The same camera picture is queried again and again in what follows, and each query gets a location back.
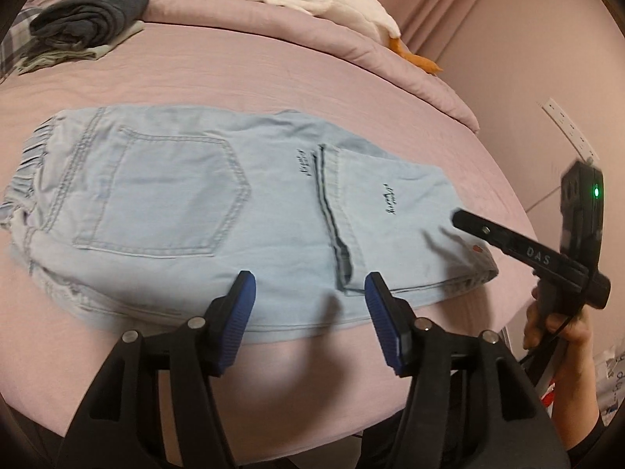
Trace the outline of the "person's right hand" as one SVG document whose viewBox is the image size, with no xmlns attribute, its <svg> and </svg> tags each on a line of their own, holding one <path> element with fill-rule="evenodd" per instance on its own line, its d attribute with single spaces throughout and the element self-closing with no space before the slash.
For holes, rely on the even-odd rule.
<svg viewBox="0 0 625 469">
<path fill-rule="evenodd" d="M 522 347 L 529 351 L 547 336 L 558 336 L 568 343 L 568 360 L 573 362 L 591 361 L 593 356 L 593 327 L 591 309 L 584 306 L 571 319 L 560 313 L 551 313 L 542 318 L 539 312 L 539 289 L 532 290 L 533 302 L 527 309 L 523 329 Z"/>
</svg>

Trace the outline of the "person's right forearm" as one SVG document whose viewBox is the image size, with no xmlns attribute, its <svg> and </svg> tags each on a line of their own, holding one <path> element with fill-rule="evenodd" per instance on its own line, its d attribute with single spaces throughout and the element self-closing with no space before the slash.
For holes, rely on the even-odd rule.
<svg viewBox="0 0 625 469">
<path fill-rule="evenodd" d="M 555 376 L 552 420 L 567 451 L 581 444 L 598 424 L 600 409 L 589 331 L 566 336 L 568 347 Z"/>
</svg>

